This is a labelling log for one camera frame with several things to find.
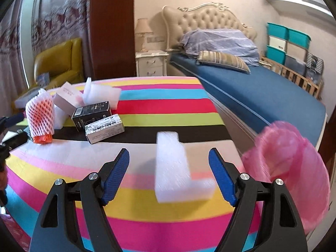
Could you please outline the foam net orange item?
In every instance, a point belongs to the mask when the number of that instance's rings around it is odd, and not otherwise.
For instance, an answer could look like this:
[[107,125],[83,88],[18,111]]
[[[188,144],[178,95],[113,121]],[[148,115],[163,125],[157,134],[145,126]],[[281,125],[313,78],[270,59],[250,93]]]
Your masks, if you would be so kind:
[[26,118],[30,136],[36,144],[52,142],[54,135],[55,109],[52,95],[41,88],[26,104]]

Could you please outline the black rectangular box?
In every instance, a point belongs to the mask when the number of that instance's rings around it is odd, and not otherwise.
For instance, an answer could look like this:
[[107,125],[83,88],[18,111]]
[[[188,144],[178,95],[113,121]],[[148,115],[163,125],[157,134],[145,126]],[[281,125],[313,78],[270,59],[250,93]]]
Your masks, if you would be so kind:
[[78,131],[85,129],[85,126],[95,121],[111,116],[109,101],[91,104],[76,108],[71,119]]

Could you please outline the teal lower storage bin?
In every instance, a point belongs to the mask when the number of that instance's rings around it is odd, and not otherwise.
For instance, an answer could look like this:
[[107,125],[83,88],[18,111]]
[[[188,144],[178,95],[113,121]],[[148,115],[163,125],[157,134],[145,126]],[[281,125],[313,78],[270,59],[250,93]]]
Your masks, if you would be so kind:
[[284,64],[286,52],[279,50],[275,47],[266,46],[266,57],[270,60],[273,60],[274,62],[277,62],[279,64]]

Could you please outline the white storage bin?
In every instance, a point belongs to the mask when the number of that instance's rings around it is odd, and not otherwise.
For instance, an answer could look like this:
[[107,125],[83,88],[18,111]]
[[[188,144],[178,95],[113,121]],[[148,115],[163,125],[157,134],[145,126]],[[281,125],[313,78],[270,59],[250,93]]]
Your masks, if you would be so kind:
[[269,36],[269,46],[286,52],[287,41],[282,38]]

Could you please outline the wooden crib rail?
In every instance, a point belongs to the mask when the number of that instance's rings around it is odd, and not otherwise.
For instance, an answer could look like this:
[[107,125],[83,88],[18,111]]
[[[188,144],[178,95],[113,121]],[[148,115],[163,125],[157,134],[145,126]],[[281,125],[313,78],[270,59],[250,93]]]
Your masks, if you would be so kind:
[[305,90],[307,93],[312,95],[314,98],[318,100],[322,100],[321,92],[323,89],[323,81],[321,81],[318,85],[316,85],[312,80],[304,77],[292,69],[285,67],[282,64],[279,64],[269,58],[262,57],[259,60],[259,64],[264,66],[270,71],[277,73],[278,75],[288,79],[289,81],[295,83],[297,86]]

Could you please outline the beige table lamp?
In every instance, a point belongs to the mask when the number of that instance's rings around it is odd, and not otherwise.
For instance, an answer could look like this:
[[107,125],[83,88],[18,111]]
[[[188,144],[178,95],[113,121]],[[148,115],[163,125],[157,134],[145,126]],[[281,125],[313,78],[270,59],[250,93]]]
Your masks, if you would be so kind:
[[137,20],[134,36],[135,36],[135,50],[137,52],[147,52],[146,49],[146,36],[153,33],[153,30],[149,26],[149,20],[147,18],[140,18]]

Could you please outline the teal storage bin right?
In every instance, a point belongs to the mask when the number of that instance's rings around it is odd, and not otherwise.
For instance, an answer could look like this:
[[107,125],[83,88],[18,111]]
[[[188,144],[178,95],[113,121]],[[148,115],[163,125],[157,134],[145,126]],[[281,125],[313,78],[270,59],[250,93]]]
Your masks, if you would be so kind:
[[311,37],[301,31],[288,28],[288,41],[308,50]]

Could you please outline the lace patterned curtain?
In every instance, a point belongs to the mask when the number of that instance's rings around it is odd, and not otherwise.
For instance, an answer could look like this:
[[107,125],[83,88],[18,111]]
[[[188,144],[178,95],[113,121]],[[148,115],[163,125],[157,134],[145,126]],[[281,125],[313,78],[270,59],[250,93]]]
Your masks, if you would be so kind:
[[92,76],[89,10],[90,0],[14,0],[1,21],[1,69],[29,87],[37,54],[81,38],[84,76]]

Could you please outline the dark red wooden panel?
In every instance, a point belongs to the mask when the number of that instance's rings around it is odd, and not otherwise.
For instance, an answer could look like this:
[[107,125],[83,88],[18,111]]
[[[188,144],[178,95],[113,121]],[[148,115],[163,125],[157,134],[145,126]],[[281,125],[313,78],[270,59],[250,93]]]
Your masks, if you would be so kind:
[[94,78],[135,76],[134,0],[90,0],[89,24]]

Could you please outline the striped colourful tablecloth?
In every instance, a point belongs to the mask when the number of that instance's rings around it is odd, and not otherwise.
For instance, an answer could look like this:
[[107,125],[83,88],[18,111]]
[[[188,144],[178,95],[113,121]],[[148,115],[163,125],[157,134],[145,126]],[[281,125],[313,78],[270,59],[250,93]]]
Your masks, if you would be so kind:
[[200,81],[193,77],[139,77],[105,80],[121,88],[117,105],[125,131],[90,144],[72,121],[55,132],[50,144],[27,142],[7,160],[6,209],[27,235],[54,181],[81,180],[115,159],[121,149],[130,163],[116,197],[105,212],[125,251],[213,251],[233,208],[216,189],[206,201],[160,204],[154,192],[156,137],[160,131],[179,135],[191,176],[210,179],[208,154],[218,149],[224,160],[244,171],[224,122]]

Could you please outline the white foam sheet piece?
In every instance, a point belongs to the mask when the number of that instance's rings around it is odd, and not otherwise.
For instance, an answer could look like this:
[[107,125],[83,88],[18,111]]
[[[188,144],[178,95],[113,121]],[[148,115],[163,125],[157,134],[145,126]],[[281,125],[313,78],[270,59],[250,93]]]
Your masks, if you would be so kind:
[[109,102],[110,109],[116,110],[121,96],[121,89],[109,85],[93,83],[90,77],[87,78],[83,91],[83,103],[85,105]]

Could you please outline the grey clear storage bin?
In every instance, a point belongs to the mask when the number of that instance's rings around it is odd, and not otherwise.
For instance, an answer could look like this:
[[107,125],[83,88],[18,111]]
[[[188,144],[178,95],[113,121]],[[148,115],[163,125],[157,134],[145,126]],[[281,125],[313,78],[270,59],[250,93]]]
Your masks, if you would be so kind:
[[306,63],[302,62],[301,60],[297,60],[296,58],[286,55],[284,66],[295,71],[299,75],[302,75],[302,76],[305,75]]

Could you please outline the white printed carton box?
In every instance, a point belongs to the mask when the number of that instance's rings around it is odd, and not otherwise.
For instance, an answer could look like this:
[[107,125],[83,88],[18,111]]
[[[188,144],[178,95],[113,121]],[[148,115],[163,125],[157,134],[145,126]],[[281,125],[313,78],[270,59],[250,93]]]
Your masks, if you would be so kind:
[[85,136],[90,144],[101,142],[125,131],[118,114],[100,119],[85,126]]

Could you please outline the white nightstand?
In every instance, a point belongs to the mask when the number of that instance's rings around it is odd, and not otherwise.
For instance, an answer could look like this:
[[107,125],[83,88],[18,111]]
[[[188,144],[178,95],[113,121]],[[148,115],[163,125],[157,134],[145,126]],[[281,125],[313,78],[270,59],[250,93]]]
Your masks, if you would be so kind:
[[135,53],[137,77],[166,76],[169,53],[163,50],[149,50]]

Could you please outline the white L-shaped foam block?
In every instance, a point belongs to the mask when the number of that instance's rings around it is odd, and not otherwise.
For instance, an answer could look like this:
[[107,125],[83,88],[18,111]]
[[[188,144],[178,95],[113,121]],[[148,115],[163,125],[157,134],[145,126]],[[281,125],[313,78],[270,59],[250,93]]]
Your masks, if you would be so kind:
[[183,144],[176,132],[157,133],[155,196],[159,203],[205,201],[215,193],[211,178],[194,180]]

